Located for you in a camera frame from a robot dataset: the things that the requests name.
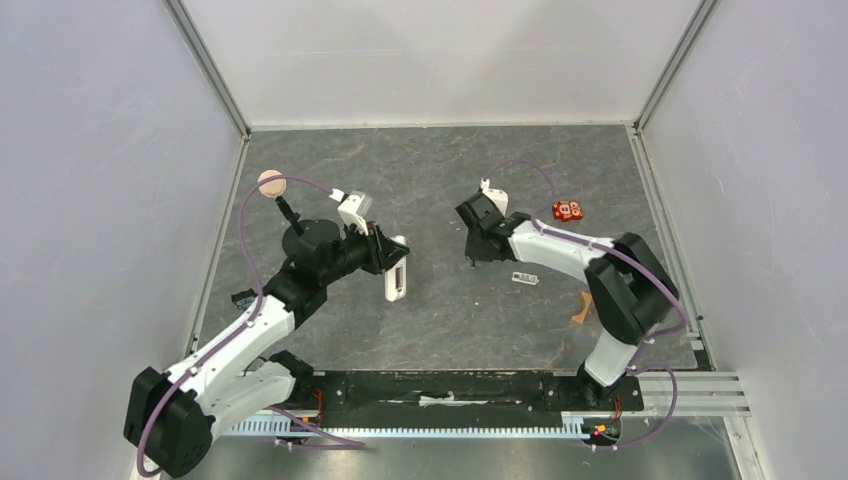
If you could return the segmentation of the white remote control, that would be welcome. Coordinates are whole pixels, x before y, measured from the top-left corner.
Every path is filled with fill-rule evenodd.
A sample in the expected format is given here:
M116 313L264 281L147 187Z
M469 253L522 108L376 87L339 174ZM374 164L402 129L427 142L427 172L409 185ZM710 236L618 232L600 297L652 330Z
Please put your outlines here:
M384 294L389 302L398 301L407 293L406 257L395 268L384 273Z

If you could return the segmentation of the white remote battery cover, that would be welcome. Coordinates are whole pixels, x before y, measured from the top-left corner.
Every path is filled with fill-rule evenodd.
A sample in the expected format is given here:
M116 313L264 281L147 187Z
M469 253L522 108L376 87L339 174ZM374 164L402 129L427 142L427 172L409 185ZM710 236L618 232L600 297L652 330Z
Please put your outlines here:
M511 280L516 283L533 286L538 285L540 283L540 279L537 275L524 272L513 272L511 275Z

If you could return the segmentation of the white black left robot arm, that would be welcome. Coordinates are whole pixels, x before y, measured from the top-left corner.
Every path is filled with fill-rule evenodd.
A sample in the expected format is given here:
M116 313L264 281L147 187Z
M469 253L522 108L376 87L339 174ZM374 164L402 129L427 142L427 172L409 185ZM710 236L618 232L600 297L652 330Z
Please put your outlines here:
M312 370L292 354L244 370L268 347L293 333L328 298L332 283L357 271L383 275L390 289L404 280L405 237L367 223L339 227L303 220L281 240L285 260L245 311L213 340L164 371L148 367L132 382L123 429L137 448L143 478L193 470L232 426L284 402L301 408L313 398Z

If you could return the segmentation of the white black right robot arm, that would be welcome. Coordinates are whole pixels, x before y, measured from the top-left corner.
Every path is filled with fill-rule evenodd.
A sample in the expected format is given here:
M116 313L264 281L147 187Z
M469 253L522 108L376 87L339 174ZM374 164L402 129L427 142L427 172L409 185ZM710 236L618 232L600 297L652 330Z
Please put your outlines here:
M584 282L602 332L578 369L577 392L591 408L618 393L640 346L671 310L679 293L645 240L590 237L548 226L522 212L506 212L506 195L479 188L456 212L468 229L465 255L473 261L535 264Z

